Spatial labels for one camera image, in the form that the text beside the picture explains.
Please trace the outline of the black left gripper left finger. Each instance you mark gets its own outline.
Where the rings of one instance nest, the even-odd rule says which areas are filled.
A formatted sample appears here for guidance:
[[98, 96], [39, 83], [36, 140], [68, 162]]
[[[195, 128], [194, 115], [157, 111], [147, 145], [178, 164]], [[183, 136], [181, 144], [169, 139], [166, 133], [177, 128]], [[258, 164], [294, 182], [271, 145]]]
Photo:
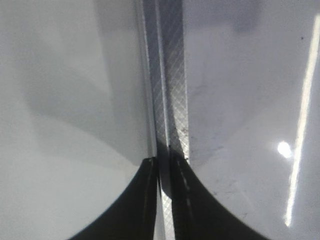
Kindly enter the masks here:
[[117, 200], [72, 240], [152, 240], [157, 214], [158, 161], [145, 158]]

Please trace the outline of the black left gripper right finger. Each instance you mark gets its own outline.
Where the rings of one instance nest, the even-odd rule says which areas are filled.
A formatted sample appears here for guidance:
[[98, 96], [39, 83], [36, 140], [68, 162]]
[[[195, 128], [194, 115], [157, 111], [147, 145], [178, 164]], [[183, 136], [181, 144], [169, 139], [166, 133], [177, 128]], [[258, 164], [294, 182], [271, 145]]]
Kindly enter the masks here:
[[177, 240], [264, 240], [205, 188], [182, 154], [169, 148], [174, 235]]

